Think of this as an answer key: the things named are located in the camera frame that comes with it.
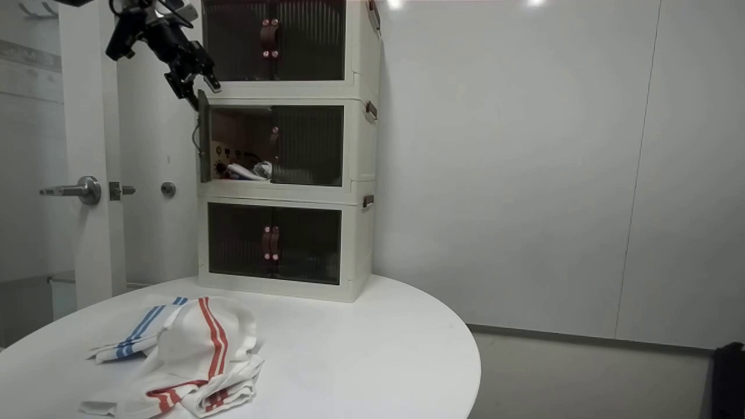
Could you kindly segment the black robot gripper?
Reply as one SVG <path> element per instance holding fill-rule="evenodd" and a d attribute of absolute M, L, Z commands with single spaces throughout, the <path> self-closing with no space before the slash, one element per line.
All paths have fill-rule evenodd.
<path fill-rule="evenodd" d="M 214 60 L 205 47 L 185 36 L 198 19 L 194 0 L 110 0 L 117 17 L 105 54 L 113 60 L 134 59 L 134 47 L 144 43 L 170 72 L 165 81 L 179 100 L 198 107 L 194 77 L 200 75 L 212 91 L 221 89 Z"/>

